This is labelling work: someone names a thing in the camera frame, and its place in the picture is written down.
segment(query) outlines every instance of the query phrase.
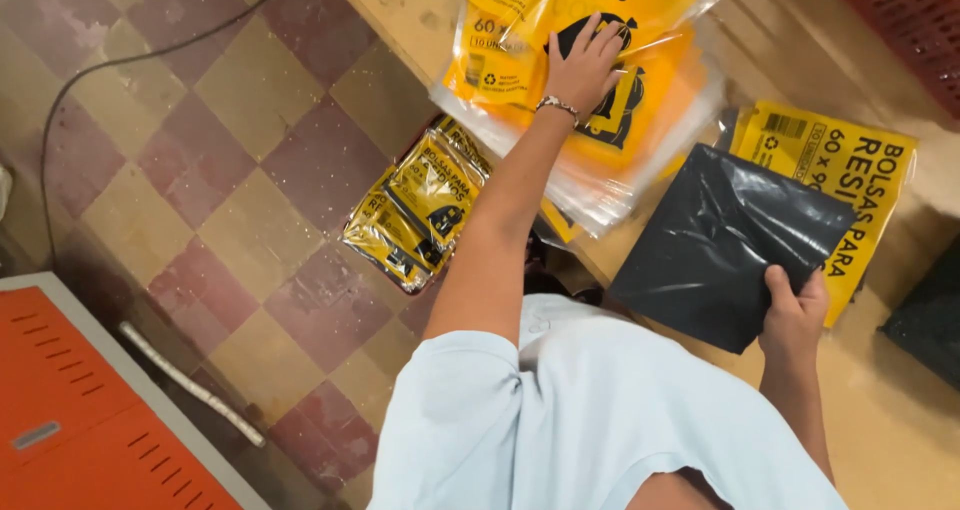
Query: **black garbage bag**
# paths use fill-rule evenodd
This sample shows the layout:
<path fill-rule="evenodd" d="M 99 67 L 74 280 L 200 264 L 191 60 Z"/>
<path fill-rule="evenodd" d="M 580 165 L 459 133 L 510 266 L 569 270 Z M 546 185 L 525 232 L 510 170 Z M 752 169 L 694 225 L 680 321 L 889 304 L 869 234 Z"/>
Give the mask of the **black garbage bag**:
<path fill-rule="evenodd" d="M 880 331 L 960 390 L 960 238 L 933 263 Z"/>
<path fill-rule="evenodd" d="M 763 331 L 763 273 L 794 292 L 857 215 L 848 203 L 747 160 L 697 145 L 609 289 L 627 308 L 731 353 Z"/>

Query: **wooden table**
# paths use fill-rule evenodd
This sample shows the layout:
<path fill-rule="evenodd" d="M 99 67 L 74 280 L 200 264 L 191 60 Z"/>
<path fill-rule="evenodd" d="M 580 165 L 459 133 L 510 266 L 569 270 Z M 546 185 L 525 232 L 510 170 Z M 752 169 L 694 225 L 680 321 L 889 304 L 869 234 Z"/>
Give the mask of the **wooden table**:
<path fill-rule="evenodd" d="M 460 0 L 350 1 L 425 85 L 447 67 Z M 864 290 L 824 338 L 819 369 L 830 453 L 849 506 L 953 508 L 956 497 L 945 495 L 960 479 L 960 393 L 875 329 L 960 231 L 941 215 L 960 216 L 960 128 L 843 0 L 722 0 L 705 24 L 706 50 L 730 79 L 732 103 L 771 99 L 920 139 L 914 180 Z M 579 259 L 601 283 L 617 273 L 647 213 L 579 242 Z M 758 384 L 756 346 L 734 356 L 652 326 Z"/>

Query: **light blue shirt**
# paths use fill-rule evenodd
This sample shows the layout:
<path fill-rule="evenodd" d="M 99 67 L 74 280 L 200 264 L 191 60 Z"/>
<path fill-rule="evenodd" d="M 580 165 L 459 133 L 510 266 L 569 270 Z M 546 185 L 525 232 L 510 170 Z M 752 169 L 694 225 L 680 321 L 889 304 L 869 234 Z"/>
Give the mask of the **light blue shirt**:
<path fill-rule="evenodd" d="M 623 510 L 682 467 L 737 510 L 846 508 L 766 398 L 670 339 L 559 295 L 524 298 L 519 351 L 463 326 L 397 378 L 368 508 Z"/>

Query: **red plastic crate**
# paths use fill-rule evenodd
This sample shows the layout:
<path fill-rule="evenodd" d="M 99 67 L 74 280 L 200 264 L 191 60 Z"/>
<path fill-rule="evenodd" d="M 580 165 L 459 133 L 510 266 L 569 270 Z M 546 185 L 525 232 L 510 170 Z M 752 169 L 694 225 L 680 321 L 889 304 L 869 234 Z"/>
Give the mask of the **red plastic crate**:
<path fill-rule="evenodd" d="M 960 118 L 960 0 L 846 0 Z"/>

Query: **bracelet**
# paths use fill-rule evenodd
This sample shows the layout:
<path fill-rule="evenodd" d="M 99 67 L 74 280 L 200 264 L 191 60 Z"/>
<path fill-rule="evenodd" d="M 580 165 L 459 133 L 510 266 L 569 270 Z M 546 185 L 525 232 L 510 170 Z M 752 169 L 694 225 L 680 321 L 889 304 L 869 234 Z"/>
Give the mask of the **bracelet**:
<path fill-rule="evenodd" d="M 580 112 L 578 112 L 577 109 L 573 108 L 572 106 L 561 101 L 560 98 L 556 96 L 546 96 L 536 104 L 536 110 L 539 111 L 541 108 L 546 106 L 555 107 L 559 110 L 569 112 L 573 115 L 573 129 L 576 130 L 580 127 Z"/>

